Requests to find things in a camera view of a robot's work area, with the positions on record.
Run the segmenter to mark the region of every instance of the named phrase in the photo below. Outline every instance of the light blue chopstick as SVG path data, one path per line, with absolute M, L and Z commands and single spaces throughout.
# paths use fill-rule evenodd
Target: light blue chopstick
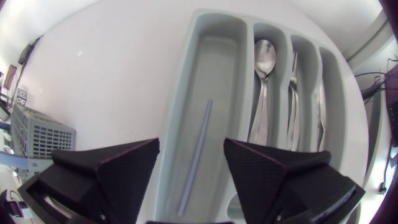
M 201 123 L 201 130 L 200 130 L 199 140 L 198 140 L 197 148 L 195 149 L 195 156 L 193 157 L 193 162 L 192 162 L 191 170 L 189 172 L 187 184 L 185 184 L 184 194 L 182 196 L 181 203 L 180 203 L 180 208 L 179 208 L 178 213 L 177 213 L 178 216 L 182 216 L 182 214 L 184 213 L 185 206 L 186 206 L 187 200 L 188 200 L 188 196 L 189 196 L 189 193 L 191 191 L 193 178 L 195 176 L 195 172 L 197 171 L 199 157 L 200 157 L 200 152 L 201 152 L 201 149 L 202 149 L 202 146 L 203 146 L 203 141 L 205 139 L 205 133 L 206 133 L 206 128 L 207 128 L 207 123 L 209 121 L 210 110 L 211 110 L 211 105 L 212 104 L 213 104 L 213 100 L 208 100 L 207 101 L 205 117 L 203 118 L 203 121 Z

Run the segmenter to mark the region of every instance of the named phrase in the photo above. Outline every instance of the fork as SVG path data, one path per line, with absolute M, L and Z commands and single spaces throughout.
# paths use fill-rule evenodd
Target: fork
M 300 137 L 300 110 L 299 94 L 297 93 L 297 52 L 293 52 L 294 62 L 292 67 L 292 76 L 290 78 L 289 88 L 292 92 L 292 104 L 290 110 L 290 120 L 287 130 L 287 149 L 296 151 Z

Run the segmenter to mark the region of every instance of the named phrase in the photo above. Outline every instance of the cutlery tray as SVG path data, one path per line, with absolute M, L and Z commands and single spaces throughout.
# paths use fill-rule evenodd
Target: cutlery tray
M 327 119 L 336 119 L 326 132 L 325 149 L 333 151 L 344 139 L 344 103 L 332 92 L 343 91 L 334 54 L 311 37 L 273 22 L 223 11 L 200 9 L 190 22 L 181 61 L 168 101 L 160 155 L 152 174 L 154 193 L 148 220 L 175 223 L 244 223 L 236 189 L 224 158 L 224 138 L 247 141 L 259 99 L 254 73 L 254 44 L 267 39 L 276 50 L 269 75 L 268 145 L 286 148 L 289 116 L 289 80 L 293 51 L 297 57 L 300 97 L 298 151 L 316 152 L 318 101 L 325 81 Z M 208 100 L 213 100 L 205 140 L 185 211 L 178 216 Z

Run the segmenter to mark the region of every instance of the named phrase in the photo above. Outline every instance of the spoon bowl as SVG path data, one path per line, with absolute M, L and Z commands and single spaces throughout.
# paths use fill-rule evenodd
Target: spoon bowl
M 268 40 L 260 40 L 254 46 L 254 69 L 259 78 L 267 78 L 274 69 L 276 52 Z

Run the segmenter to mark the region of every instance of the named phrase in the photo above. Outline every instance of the metal spoon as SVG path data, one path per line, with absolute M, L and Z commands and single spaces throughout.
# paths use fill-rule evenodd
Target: metal spoon
M 256 115 L 249 135 L 249 142 L 266 145 L 268 135 L 267 79 L 276 62 L 275 48 L 268 40 L 260 40 L 254 46 L 254 70 L 260 78 L 261 90 Z

